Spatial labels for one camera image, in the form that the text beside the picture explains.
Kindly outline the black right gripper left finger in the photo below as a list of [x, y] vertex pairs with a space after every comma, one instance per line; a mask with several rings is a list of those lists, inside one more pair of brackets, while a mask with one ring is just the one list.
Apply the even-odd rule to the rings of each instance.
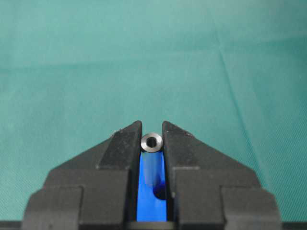
[[142, 123], [50, 170], [27, 203], [24, 230], [121, 230], [137, 217]]

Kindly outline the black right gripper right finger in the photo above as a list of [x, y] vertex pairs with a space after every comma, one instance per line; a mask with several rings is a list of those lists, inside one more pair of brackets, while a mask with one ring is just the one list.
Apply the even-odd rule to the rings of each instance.
[[167, 217], [179, 230], [280, 230], [273, 194], [249, 167], [162, 124]]

